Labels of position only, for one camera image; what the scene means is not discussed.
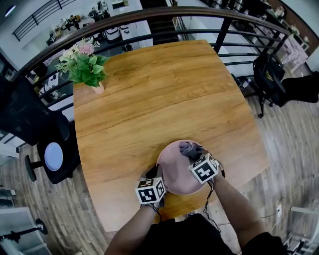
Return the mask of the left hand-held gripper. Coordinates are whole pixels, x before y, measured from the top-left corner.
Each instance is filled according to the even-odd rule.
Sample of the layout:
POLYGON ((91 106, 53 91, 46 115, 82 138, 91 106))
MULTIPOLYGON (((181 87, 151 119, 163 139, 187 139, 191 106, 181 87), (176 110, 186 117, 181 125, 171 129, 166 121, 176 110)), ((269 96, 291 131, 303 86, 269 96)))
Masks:
POLYGON ((166 194, 162 167, 153 166, 149 171, 143 173, 136 182, 135 192, 140 204, 160 202, 166 194))

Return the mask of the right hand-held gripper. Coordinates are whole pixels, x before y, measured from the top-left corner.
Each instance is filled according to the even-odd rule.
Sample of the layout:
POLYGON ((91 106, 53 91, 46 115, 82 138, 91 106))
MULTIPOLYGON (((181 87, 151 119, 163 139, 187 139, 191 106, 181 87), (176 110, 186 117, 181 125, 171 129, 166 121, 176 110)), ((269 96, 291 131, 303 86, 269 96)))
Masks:
POLYGON ((188 152, 188 157, 198 159, 188 169, 200 184, 204 184, 216 176, 221 168, 219 161, 213 158, 205 149, 198 150, 198 148, 191 148, 188 152))

